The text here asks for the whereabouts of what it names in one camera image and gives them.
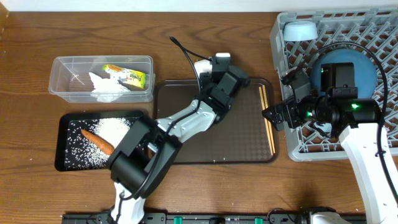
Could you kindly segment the dark blue plate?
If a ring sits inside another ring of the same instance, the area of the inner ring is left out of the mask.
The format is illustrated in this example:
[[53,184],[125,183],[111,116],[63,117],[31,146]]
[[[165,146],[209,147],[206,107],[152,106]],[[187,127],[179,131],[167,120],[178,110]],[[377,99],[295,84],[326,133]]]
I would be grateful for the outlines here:
[[354,83],[358,98],[371,98],[377,85],[376,68],[367,56],[353,49],[333,50],[320,57],[312,67],[309,79],[311,86],[321,94],[321,65],[327,63],[353,63]]

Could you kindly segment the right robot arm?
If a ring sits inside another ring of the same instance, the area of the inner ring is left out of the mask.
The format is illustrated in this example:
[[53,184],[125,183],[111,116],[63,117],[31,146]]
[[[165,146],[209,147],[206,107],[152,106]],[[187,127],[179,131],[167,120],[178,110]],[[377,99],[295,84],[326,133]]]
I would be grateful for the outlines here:
[[384,118],[373,99],[294,96],[262,111],[278,131],[306,121],[331,124],[354,170],[367,223],[397,223],[397,167],[387,142]]

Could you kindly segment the white rice pile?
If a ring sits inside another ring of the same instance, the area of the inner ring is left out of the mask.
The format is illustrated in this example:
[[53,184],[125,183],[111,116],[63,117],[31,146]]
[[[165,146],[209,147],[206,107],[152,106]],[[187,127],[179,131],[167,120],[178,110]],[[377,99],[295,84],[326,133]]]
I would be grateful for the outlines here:
[[67,126],[65,170],[103,169],[109,156],[81,133],[88,131],[116,147],[129,131],[133,118],[72,120]]

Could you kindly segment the light blue cup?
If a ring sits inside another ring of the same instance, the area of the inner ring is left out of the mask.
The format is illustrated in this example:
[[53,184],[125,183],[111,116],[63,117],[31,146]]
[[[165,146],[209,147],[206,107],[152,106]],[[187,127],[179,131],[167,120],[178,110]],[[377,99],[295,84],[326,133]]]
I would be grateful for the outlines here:
[[318,132],[323,131],[324,133],[330,133],[332,129],[330,123],[319,123],[319,122],[314,122],[313,128]]

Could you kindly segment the white cup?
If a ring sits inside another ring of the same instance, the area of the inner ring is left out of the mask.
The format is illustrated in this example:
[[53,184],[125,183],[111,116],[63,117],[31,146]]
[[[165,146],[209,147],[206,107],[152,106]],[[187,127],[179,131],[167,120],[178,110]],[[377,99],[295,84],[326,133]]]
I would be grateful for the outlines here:
[[202,73],[212,72],[212,64],[209,60],[199,60],[194,63],[194,67],[198,76],[200,76]]

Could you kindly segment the light blue bowl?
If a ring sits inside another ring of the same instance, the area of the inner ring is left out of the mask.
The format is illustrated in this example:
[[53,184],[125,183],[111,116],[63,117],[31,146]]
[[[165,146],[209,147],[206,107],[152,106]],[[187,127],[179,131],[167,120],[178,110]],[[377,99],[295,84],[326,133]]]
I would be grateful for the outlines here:
[[283,35],[285,41],[300,42],[316,39],[318,37],[318,31],[314,22],[298,21],[286,24]]

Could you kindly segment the yellow-green snack wrapper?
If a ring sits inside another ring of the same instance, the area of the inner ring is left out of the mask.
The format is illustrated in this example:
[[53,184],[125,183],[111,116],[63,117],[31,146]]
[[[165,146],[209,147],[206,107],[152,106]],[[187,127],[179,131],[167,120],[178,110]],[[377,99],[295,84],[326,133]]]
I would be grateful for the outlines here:
[[116,65],[103,65],[102,70],[109,74],[110,78],[121,81],[124,84],[144,89],[146,74],[137,70],[119,67]]

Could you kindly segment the white napkin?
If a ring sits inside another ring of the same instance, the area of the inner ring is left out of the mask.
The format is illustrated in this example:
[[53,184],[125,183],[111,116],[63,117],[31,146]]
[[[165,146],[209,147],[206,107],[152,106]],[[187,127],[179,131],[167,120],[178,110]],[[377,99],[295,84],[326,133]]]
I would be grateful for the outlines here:
[[120,84],[116,79],[101,78],[92,72],[88,74],[94,86],[90,95],[96,98],[97,102],[111,103],[119,99],[125,92],[130,92],[127,87]]

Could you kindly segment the orange carrot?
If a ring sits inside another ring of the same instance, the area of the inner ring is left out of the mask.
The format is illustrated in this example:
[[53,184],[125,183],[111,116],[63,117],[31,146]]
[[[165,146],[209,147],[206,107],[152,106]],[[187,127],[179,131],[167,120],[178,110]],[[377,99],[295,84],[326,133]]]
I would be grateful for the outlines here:
[[102,151],[106,155],[111,155],[114,152],[114,147],[110,143],[108,143],[104,139],[102,139],[101,137],[99,137],[85,129],[82,129],[81,133],[85,138],[87,138],[87,140],[89,140],[91,143],[93,143],[96,147],[98,147],[100,149],[100,151]]

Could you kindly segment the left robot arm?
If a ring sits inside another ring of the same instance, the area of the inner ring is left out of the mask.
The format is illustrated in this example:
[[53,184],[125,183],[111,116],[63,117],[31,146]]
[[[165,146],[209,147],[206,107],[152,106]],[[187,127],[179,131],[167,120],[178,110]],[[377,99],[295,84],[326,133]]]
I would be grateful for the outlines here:
[[141,116],[107,160],[116,189],[109,223],[139,223],[146,198],[164,179],[183,143],[222,121],[239,89],[250,82],[230,57],[216,55],[192,66],[199,87],[192,102],[166,118]]

